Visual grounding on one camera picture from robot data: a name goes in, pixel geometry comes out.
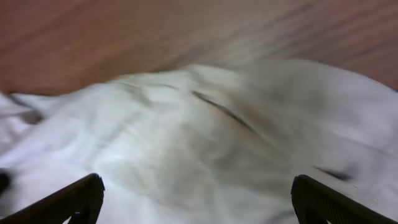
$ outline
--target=white cloth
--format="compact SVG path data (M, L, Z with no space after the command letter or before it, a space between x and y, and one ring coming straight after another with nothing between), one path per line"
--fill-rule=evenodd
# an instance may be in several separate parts
M398 219L397 93L299 60L233 70L2 96L0 167L14 174L3 215L97 172L98 223L297 223L290 188L307 174Z

